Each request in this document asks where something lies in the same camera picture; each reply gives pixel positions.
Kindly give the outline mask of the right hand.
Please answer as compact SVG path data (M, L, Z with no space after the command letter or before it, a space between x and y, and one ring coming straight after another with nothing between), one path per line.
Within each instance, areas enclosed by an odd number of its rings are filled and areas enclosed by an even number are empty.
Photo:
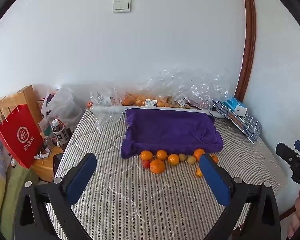
M292 220L287 228L287 237L291 239L294 233L298 230L300 226L300 191L299 195L295 200L295 212L292 215Z

